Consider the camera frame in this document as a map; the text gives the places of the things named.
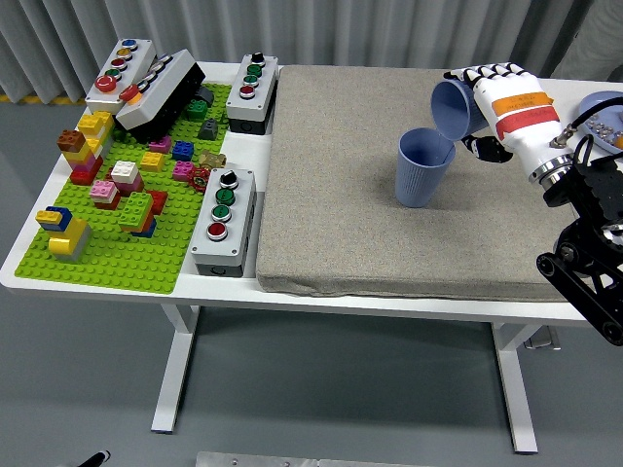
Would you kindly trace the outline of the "right white-black robot hand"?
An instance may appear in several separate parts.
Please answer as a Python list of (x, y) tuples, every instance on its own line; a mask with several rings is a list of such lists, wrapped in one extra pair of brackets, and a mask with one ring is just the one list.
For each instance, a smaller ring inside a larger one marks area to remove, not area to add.
[(520, 159), (531, 182), (570, 163), (565, 145), (551, 145), (563, 126), (553, 99), (532, 73), (502, 62), (450, 70), (444, 77), (469, 88), (495, 138)]

